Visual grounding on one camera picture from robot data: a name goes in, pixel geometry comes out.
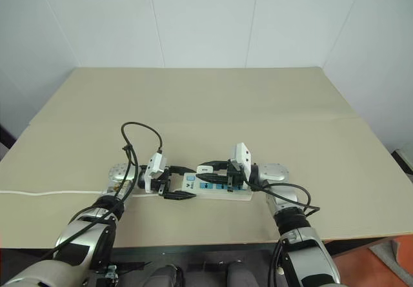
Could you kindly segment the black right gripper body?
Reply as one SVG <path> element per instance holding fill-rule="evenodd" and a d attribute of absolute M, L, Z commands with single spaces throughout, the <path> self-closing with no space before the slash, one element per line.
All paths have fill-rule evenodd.
<path fill-rule="evenodd" d="M 237 161 L 230 159 L 227 168 L 227 191 L 243 190 L 247 185 L 247 169 Z"/>

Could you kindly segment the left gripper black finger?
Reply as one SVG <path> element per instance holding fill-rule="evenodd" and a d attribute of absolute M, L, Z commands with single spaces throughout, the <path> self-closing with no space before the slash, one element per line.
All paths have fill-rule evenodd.
<path fill-rule="evenodd" d="M 170 173 L 175 173 L 179 175 L 184 175 L 186 173 L 196 173 L 195 170 L 184 166 L 169 166 L 168 168 Z"/>
<path fill-rule="evenodd" d="M 181 200 L 187 200 L 187 199 L 192 199 L 196 196 L 194 193 L 190 192 L 185 192 L 181 190 L 176 190 L 173 192 L 166 192 L 163 195 L 164 199 L 168 200 L 175 200 L 175 201 L 181 201 Z"/>

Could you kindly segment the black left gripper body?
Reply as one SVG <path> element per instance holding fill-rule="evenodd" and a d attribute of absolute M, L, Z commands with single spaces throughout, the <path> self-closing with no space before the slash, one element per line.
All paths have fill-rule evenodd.
<path fill-rule="evenodd" d="M 167 166 L 159 177 L 151 179 L 151 191 L 161 197 L 165 197 L 170 188 L 170 176 L 170 168 Z"/>

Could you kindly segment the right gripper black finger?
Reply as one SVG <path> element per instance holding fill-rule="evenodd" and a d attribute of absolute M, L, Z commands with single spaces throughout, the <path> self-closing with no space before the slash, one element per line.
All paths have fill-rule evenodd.
<path fill-rule="evenodd" d="M 208 161 L 197 166 L 198 172 L 218 172 L 228 169 L 228 161 Z"/>
<path fill-rule="evenodd" d="M 228 184 L 227 175 L 219 175 L 216 173 L 197 173 L 196 177 L 201 181 L 212 183 L 212 184 Z"/>

